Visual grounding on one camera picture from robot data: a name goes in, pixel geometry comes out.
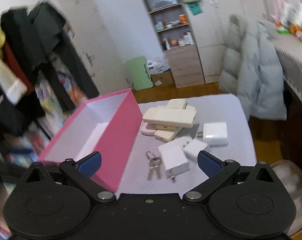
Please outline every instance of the blue gripper pad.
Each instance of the blue gripper pad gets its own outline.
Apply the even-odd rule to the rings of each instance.
[[[88,155],[89,158],[81,159],[78,164],[78,171],[87,176],[88,178],[92,177],[98,169],[101,167],[102,164],[102,156],[99,152],[93,154],[91,157]]]
[[[198,154],[198,166],[209,178],[222,170],[221,164],[201,152]]]

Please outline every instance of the orange container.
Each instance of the orange container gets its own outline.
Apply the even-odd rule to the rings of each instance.
[[[187,17],[184,14],[181,14],[180,21],[181,21],[181,23],[187,23]]]

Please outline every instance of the green board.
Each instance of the green board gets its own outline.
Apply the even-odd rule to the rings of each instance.
[[[144,56],[128,60],[126,65],[133,81],[134,90],[153,87],[153,82],[147,72],[147,59]]]

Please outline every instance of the teal cloth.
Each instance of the teal cloth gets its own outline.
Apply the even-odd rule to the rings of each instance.
[[[187,6],[193,15],[198,15],[198,14],[202,13],[202,9],[199,5],[199,2],[187,3]]]

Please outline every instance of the bunch of keys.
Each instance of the bunch of keys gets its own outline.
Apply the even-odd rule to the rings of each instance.
[[[162,164],[161,157],[156,157],[155,154],[152,152],[146,152],[146,156],[150,161],[148,181],[152,180],[154,172],[156,173],[158,179],[161,179],[161,167],[160,167],[160,165]]]

